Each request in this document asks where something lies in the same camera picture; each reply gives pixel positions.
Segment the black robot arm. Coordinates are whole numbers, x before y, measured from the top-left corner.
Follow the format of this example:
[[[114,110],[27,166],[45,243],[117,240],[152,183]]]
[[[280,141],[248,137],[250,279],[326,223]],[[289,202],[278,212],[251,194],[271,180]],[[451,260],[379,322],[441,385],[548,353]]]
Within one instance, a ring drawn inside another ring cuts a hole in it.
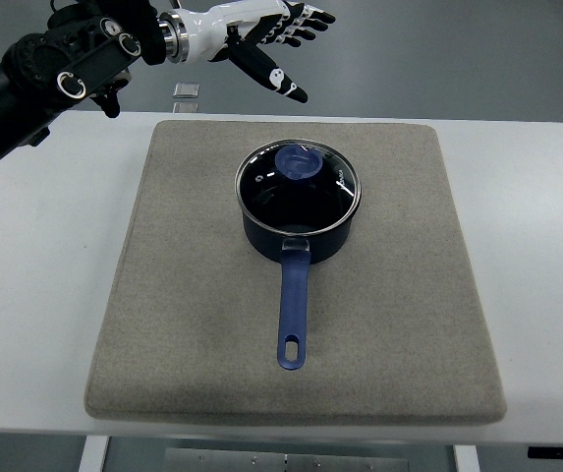
[[[23,36],[1,60],[0,159],[15,148],[38,146],[61,113],[87,98],[117,117],[129,66],[176,58],[186,44],[179,17],[159,16],[147,1],[53,8],[46,31]]]

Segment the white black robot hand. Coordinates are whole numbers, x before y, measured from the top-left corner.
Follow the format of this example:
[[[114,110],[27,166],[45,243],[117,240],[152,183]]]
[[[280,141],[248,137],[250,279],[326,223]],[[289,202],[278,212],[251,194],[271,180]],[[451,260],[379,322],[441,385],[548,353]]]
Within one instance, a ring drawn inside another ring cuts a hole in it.
[[[187,62],[230,61],[262,87],[299,103],[307,93],[260,48],[273,43],[299,47],[335,23],[335,17],[297,1],[234,1],[205,12],[173,11],[189,40]]]

